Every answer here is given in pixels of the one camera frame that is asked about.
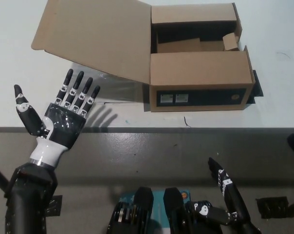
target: black label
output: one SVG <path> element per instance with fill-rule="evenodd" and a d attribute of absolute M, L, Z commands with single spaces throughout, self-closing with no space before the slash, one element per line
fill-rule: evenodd
<path fill-rule="evenodd" d="M 245 92 L 246 88 L 157 91 L 157 106 L 239 105 Z"/>

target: brown cardboard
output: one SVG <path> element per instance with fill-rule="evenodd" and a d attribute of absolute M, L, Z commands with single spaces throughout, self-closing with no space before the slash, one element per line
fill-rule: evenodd
<path fill-rule="evenodd" d="M 220 41 L 201 41 L 200 42 L 201 51 L 223 51 L 224 50 L 224 42 Z"/>
<path fill-rule="evenodd" d="M 248 51 L 232 51 L 241 32 L 234 3 L 150 6 L 137 0 L 48 0 L 32 48 L 151 84 L 152 111 L 240 110 L 255 82 Z M 180 90 L 220 91 L 229 101 L 157 104 L 159 92 Z"/>
<path fill-rule="evenodd" d="M 251 84 L 245 52 L 152 54 L 151 85 Z"/>
<path fill-rule="evenodd" d="M 238 42 L 235 33 L 228 34 L 223 37 L 225 51 L 238 51 Z"/>
<path fill-rule="evenodd" d="M 48 40 L 43 44 L 36 35 L 32 48 L 149 83 L 150 15 L 150 5 L 137 0 L 61 0 L 40 22 L 42 29 L 52 17 Z"/>
<path fill-rule="evenodd" d="M 152 23 L 236 21 L 232 4 L 152 6 Z"/>
<path fill-rule="evenodd" d="M 201 50 L 199 38 L 157 44 L 157 53 L 192 52 Z"/>

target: table surface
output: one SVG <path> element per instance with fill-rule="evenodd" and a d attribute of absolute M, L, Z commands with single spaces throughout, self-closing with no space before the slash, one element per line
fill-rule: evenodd
<path fill-rule="evenodd" d="M 0 0 L 0 132 L 24 131 L 15 110 L 19 84 L 40 115 L 53 102 L 69 68 L 85 70 L 102 91 L 86 132 L 195 132 L 202 129 L 294 131 L 294 1 L 236 0 L 243 32 L 264 97 L 243 111 L 144 112 L 142 85 L 31 49 L 46 0 Z M 144 0 L 152 5 L 230 0 Z"/>

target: robotic arm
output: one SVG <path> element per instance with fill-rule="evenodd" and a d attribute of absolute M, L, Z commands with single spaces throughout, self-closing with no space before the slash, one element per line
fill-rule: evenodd
<path fill-rule="evenodd" d="M 15 169 L 8 184 L 0 183 L 1 188 L 5 187 L 4 197 L 7 198 L 7 234 L 46 234 L 45 217 L 49 212 L 46 213 L 46 209 L 53 201 L 57 187 L 55 168 L 61 155 L 70 150 L 77 140 L 100 90 L 96 86 L 82 106 L 93 81 L 89 78 L 73 104 L 84 76 L 80 72 L 62 104 L 72 75 L 73 70 L 70 69 L 55 102 L 50 103 L 42 120 L 29 104 L 21 87 L 14 86 L 17 113 L 28 133 L 37 136 L 37 146 L 29 162 Z"/>

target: robotic finger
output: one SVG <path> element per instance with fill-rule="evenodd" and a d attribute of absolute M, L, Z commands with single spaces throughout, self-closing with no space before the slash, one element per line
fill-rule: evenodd
<path fill-rule="evenodd" d="M 48 132 L 45 131 L 44 124 L 35 111 L 35 109 L 29 104 L 28 100 L 22 93 L 19 85 L 14 85 L 15 99 L 16 99 L 16 110 L 18 116 L 26 127 L 29 134 L 37 137 L 44 136 Z"/>
<path fill-rule="evenodd" d="M 64 80 L 64 83 L 63 83 L 63 86 L 60 88 L 60 90 L 58 91 L 58 94 L 57 94 L 57 97 L 56 97 L 56 100 L 55 100 L 55 104 L 57 105 L 61 105 L 66 93 L 67 93 L 67 89 L 68 89 L 68 85 L 70 83 L 70 80 L 73 76 L 73 69 L 69 69 L 68 70 L 68 73 L 66 75 L 66 78 Z"/>
<path fill-rule="evenodd" d="M 93 78 L 90 77 L 88 79 L 88 81 L 86 82 L 82 92 L 80 93 L 77 101 L 75 101 L 75 104 L 73 105 L 73 112 L 78 113 L 78 111 L 79 111 L 80 107 L 82 106 L 82 104 L 85 100 L 85 97 L 86 97 L 86 95 L 92 85 L 92 82 L 93 82 Z"/>
<path fill-rule="evenodd" d="M 94 104 L 95 98 L 97 97 L 99 91 L 100 91 L 100 86 L 97 85 L 94 91 L 92 92 L 91 96 L 89 97 L 88 101 L 83 106 L 82 111 L 80 112 L 80 115 L 82 117 L 86 118 L 88 112 L 90 111 L 91 107 Z"/>
<path fill-rule="evenodd" d="M 77 79 L 75 80 L 75 83 L 73 85 L 73 87 L 71 88 L 67 98 L 66 98 L 66 101 L 65 101 L 65 104 L 64 104 L 64 108 L 66 109 L 69 109 L 71 104 L 73 103 L 74 101 L 74 98 L 75 98 L 75 95 L 77 93 L 77 89 L 79 88 L 80 86 L 80 83 L 83 79 L 83 76 L 84 76 L 84 72 L 80 72 L 77 76 Z"/>

